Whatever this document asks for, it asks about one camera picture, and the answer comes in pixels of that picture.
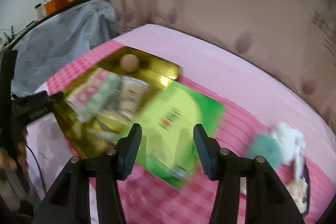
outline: green sponge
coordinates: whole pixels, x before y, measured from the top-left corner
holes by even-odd
[[[256,156],[263,156],[273,169],[278,168],[282,163],[281,148],[278,142],[267,133],[261,133],[254,139],[246,155],[248,159],[254,159]]]

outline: gray fabric cover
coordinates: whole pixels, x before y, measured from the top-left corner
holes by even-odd
[[[12,92],[32,94],[59,69],[117,35],[113,7],[91,0],[41,23],[14,47],[18,50]]]

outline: brown ball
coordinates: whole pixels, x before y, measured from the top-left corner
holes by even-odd
[[[120,59],[120,66],[125,71],[134,72],[139,68],[139,58],[134,54],[125,54]]]

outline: pink checkered cloth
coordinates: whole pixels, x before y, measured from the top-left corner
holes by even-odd
[[[47,81],[50,94],[63,90],[80,74],[123,46],[111,40],[69,63]],[[215,134],[221,147],[227,147],[237,155],[244,156],[254,137],[260,132],[270,131],[270,128],[234,102],[186,77],[180,77],[179,82],[226,106],[226,113]],[[311,160],[306,159],[306,163],[310,172],[311,196],[310,211],[304,220],[313,224],[330,203],[336,192],[336,185]],[[276,172],[285,184],[293,180],[291,167],[282,166]],[[128,179],[119,181],[118,186],[129,224],[207,224],[217,190],[217,182],[208,180],[201,168],[197,169],[184,188],[177,190],[137,164]],[[246,198],[241,194],[237,221],[239,224],[245,221],[245,208]]]

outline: screw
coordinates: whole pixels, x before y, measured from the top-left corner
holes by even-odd
[[[230,153],[230,150],[228,150],[227,148],[221,148],[219,150],[219,153],[221,153],[222,155],[228,155]]]
[[[263,164],[263,163],[265,162],[264,157],[262,157],[262,156],[258,156],[258,157],[257,157],[257,162]]]
[[[71,159],[70,159],[71,163],[75,164],[76,162],[79,161],[79,157],[78,156],[73,156]]]
[[[112,156],[116,153],[117,151],[114,148],[110,148],[106,151],[107,155]]]

